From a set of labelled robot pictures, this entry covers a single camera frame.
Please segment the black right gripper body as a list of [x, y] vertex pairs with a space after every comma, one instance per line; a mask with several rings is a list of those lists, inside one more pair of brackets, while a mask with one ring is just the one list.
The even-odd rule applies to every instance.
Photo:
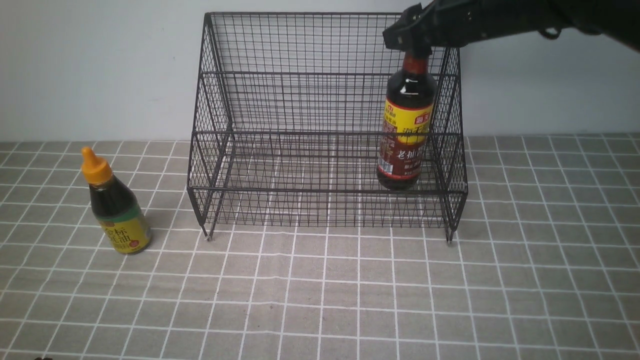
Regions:
[[461, 48], [480, 41], [503, 38], [500, 24], [490, 25], [481, 0], [434, 0], [407, 7], [383, 32], [387, 49], [430, 53], [433, 47]]

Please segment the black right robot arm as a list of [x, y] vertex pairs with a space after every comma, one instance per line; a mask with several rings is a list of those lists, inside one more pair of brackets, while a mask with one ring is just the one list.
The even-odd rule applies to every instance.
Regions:
[[407, 7], [382, 37], [388, 49], [418, 54], [532, 32], [555, 40], [574, 28], [638, 51], [639, 18], [637, 0], [434, 0]]

